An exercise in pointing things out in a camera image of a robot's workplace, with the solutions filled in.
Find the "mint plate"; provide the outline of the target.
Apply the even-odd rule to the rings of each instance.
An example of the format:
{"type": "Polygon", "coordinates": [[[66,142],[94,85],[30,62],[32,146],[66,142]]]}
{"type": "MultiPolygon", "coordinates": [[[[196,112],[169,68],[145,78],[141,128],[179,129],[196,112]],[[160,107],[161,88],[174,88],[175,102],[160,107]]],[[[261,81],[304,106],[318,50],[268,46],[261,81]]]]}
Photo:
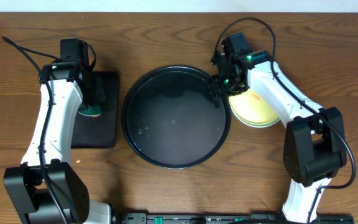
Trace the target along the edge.
{"type": "Polygon", "coordinates": [[[246,120],[246,119],[242,119],[240,117],[237,117],[237,119],[248,125],[248,126],[251,126],[253,128],[267,128],[267,127],[270,127],[270,126],[273,126],[274,124],[278,123],[280,120],[278,118],[275,118],[271,121],[263,121],[263,122],[253,122],[253,121],[249,121],[249,120],[246,120]]]}

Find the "yellow plate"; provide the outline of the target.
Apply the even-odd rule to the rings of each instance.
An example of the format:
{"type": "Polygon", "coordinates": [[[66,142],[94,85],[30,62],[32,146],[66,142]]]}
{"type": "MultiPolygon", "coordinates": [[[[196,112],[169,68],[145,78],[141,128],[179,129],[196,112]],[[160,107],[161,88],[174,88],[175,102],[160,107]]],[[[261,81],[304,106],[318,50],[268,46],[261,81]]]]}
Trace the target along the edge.
{"type": "Polygon", "coordinates": [[[235,117],[253,122],[266,122],[275,118],[280,119],[269,104],[251,89],[239,95],[230,96],[229,104],[235,117]]]}

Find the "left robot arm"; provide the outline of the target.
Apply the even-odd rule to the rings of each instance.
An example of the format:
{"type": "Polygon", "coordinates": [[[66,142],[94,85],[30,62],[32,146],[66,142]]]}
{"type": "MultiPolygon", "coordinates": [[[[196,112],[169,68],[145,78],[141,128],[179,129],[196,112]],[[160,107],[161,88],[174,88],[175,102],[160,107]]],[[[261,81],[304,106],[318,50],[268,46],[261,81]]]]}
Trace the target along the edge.
{"type": "Polygon", "coordinates": [[[80,83],[87,73],[79,62],[47,64],[40,72],[42,101],[30,146],[3,177],[22,223],[112,223],[111,207],[91,200],[71,167],[80,83]]]}

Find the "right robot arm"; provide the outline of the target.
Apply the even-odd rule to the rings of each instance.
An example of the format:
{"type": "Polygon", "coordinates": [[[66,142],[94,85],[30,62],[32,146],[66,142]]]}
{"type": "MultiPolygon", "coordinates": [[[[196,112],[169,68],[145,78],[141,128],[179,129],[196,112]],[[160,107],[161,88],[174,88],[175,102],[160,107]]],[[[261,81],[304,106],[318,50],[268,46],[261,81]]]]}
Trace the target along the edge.
{"type": "Polygon", "coordinates": [[[291,177],[282,213],[286,220],[310,223],[331,180],[347,162],[341,112],[309,99],[282,73],[264,50],[215,51],[211,63],[218,74],[209,83],[215,99],[254,90],[283,123],[283,161],[291,177]]]}

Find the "green yellow sponge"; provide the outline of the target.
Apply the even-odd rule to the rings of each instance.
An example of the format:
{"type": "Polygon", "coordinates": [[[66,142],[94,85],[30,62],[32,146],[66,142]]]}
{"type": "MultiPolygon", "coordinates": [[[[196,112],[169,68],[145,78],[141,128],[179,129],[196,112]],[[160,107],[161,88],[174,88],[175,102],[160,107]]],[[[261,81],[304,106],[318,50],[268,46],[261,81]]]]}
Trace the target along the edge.
{"type": "Polygon", "coordinates": [[[78,108],[78,112],[83,116],[95,118],[101,115],[101,107],[99,105],[90,106],[86,104],[81,104],[78,108]]]}

